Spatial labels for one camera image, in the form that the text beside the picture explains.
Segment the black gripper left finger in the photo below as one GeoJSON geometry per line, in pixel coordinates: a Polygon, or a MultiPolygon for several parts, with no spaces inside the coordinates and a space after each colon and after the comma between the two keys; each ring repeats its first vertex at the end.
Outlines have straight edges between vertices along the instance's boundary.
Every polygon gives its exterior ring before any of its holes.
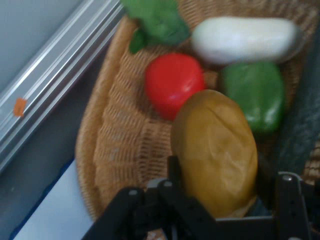
{"type": "Polygon", "coordinates": [[[167,179],[147,190],[120,190],[83,239],[145,240],[149,232],[161,229],[169,240],[215,240],[215,220],[180,188],[178,158],[170,156],[167,163],[167,179]]]}

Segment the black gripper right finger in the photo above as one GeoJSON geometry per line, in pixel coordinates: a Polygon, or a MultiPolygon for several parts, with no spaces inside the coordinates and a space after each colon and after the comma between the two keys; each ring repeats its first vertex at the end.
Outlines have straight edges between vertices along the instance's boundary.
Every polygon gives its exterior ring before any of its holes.
{"type": "Polygon", "coordinates": [[[276,171],[258,154],[257,194],[264,206],[273,210],[278,240],[312,239],[301,181],[293,172],[276,171]]]}

